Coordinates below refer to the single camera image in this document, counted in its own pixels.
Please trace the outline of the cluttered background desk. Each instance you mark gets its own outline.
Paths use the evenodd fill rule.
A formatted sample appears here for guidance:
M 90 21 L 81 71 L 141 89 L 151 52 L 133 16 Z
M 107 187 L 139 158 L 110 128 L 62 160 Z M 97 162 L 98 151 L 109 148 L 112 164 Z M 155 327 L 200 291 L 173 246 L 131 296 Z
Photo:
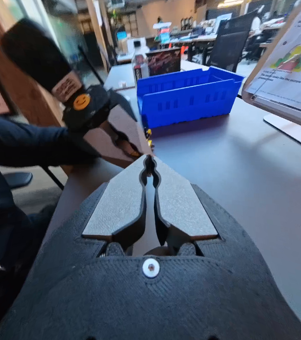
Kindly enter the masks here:
M 205 66 L 217 37 L 216 19 L 202 21 L 187 31 L 172 32 L 170 26 L 171 22 L 153 25 L 160 32 L 154 38 L 153 49 L 181 48 L 186 61 Z

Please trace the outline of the black mesh office chair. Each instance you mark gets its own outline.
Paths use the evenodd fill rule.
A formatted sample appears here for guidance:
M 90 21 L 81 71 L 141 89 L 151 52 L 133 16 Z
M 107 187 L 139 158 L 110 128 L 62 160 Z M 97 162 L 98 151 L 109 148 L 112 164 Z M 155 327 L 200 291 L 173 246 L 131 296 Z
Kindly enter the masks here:
M 257 10 L 222 20 L 206 66 L 236 72 Z

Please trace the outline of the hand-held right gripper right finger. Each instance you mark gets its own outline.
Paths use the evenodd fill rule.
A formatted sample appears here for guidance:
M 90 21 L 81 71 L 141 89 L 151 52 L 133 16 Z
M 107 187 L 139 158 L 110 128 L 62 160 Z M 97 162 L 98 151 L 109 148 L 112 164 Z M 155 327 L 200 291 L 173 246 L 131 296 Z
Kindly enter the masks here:
M 218 232 L 189 180 L 158 157 L 151 161 L 154 218 L 161 246 L 179 250 L 185 243 L 218 238 Z

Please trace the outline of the yellow black lego part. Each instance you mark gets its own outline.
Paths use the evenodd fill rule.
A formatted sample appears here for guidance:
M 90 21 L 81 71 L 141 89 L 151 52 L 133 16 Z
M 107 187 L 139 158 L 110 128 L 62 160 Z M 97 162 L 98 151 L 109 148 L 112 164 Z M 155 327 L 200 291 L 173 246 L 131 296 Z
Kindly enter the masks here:
M 146 137 L 148 146 L 149 146 L 149 148 L 151 149 L 151 152 L 154 153 L 155 145 L 153 144 L 153 140 L 152 140 L 152 131 L 151 131 L 151 129 L 149 129 L 149 128 L 146 129 L 146 128 L 145 128 L 145 137 Z

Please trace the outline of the blue plastic bin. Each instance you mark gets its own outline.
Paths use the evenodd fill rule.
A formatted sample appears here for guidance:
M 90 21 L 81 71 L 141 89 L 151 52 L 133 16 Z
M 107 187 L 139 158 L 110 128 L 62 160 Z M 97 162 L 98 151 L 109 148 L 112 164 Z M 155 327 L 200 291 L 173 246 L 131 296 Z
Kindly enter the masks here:
M 243 75 L 209 67 L 137 81 L 138 107 L 145 127 L 154 129 L 186 121 L 228 115 Z

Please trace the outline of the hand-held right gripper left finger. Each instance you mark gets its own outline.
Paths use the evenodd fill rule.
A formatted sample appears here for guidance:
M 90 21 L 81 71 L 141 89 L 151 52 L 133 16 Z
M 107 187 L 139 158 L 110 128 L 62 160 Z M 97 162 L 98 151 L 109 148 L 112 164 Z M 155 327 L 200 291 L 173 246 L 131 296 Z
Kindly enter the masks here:
M 82 237 L 116 242 L 123 250 L 142 237 L 145 231 L 145 187 L 149 160 L 149 155 L 143 155 L 108 182 Z

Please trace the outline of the dark lego set box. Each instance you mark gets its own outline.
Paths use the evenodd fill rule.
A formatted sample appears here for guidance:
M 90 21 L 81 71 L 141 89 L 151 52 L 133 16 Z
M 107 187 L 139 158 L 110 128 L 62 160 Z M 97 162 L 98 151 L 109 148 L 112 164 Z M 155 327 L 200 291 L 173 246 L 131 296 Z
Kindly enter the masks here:
M 170 48 L 136 53 L 132 59 L 132 71 L 136 81 L 181 70 L 181 48 Z

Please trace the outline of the person's left hand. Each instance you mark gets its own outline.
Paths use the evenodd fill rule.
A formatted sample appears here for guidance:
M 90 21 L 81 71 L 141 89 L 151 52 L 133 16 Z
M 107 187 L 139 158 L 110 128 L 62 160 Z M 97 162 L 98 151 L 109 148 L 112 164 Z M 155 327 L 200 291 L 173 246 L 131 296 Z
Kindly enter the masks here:
M 139 158 L 141 154 L 138 152 L 137 148 L 130 144 L 129 141 L 118 138 L 115 140 L 116 146 L 122 150 L 127 156 L 131 158 Z

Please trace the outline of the wooden document stand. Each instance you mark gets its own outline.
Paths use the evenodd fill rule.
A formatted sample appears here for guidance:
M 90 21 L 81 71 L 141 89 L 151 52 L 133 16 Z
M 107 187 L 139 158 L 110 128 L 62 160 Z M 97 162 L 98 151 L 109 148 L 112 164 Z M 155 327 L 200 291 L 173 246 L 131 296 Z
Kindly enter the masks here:
M 296 7 L 291 15 L 288 18 L 287 23 L 290 23 L 289 20 L 292 20 L 292 18 L 296 15 L 296 9 L 301 7 L 301 2 L 299 4 L 298 7 Z M 278 34 L 276 35 L 274 41 L 276 40 L 276 38 L 280 35 L 283 35 L 286 28 L 287 28 L 287 23 L 285 23 L 285 25 L 279 30 Z M 274 41 L 270 44 L 270 46 L 267 48 L 273 48 L 274 47 Z M 269 113 L 275 114 L 276 116 L 279 116 L 281 118 L 287 119 L 288 121 L 294 122 L 296 124 L 301 125 L 301 111 L 295 108 L 292 108 L 290 106 L 284 105 L 284 104 L 279 104 L 275 101 L 271 101 L 271 100 L 266 100 L 263 99 L 261 97 L 257 97 L 255 95 L 252 95 L 250 93 L 247 93 L 245 91 L 245 87 L 248 86 L 248 84 L 253 80 L 254 76 L 258 73 L 258 71 L 260 70 L 261 66 L 263 65 L 263 63 L 265 62 L 265 56 L 267 56 L 267 49 L 265 51 L 265 53 L 263 54 L 263 56 L 260 58 L 260 60 L 258 61 L 257 66 L 255 67 L 255 69 L 252 71 L 252 73 L 250 74 L 250 76 L 248 77 L 248 79 L 246 80 L 245 85 L 242 88 L 242 99 L 251 105 L 254 105 L 255 107 L 258 107 L 260 109 L 263 109 Z

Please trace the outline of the white stand base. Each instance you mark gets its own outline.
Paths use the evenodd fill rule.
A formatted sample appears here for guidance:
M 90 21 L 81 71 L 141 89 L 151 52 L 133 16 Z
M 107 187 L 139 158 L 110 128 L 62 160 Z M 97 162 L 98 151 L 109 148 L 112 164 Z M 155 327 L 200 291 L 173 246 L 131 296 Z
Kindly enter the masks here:
M 263 117 L 263 120 L 276 128 L 280 132 L 284 133 L 288 137 L 292 138 L 299 144 L 301 144 L 301 125 L 294 122 L 290 122 L 287 119 L 281 118 L 274 114 L 268 114 Z

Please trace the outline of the printed instruction sheet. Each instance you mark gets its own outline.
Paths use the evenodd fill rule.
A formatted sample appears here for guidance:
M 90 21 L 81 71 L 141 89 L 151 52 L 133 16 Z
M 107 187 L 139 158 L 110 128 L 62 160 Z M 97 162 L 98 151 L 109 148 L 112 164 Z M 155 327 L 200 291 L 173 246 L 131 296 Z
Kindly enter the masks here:
M 295 14 L 245 91 L 301 111 L 301 7 Z

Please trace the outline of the person's left forearm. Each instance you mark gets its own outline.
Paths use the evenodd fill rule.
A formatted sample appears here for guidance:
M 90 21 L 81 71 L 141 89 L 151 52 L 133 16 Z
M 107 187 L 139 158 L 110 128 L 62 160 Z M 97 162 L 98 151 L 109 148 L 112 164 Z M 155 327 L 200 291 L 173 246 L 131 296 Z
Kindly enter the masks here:
M 38 127 L 0 118 L 0 166 L 90 164 L 99 154 L 65 127 Z

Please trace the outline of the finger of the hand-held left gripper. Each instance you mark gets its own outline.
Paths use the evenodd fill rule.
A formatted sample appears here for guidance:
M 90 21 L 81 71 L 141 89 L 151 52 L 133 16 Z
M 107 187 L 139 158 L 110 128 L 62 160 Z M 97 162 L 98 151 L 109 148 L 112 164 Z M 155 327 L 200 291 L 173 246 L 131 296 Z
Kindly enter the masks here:
M 84 140 L 100 154 L 102 159 L 121 168 L 127 168 L 138 158 L 131 158 L 120 150 L 115 144 L 118 138 L 126 140 L 111 128 L 107 131 L 95 128 L 84 135 Z
M 110 110 L 110 113 L 105 121 L 105 130 L 107 131 L 108 128 L 111 128 L 117 134 L 128 140 L 130 144 L 137 148 L 141 156 L 153 156 L 141 125 L 138 121 L 135 121 L 120 105 L 117 105 Z

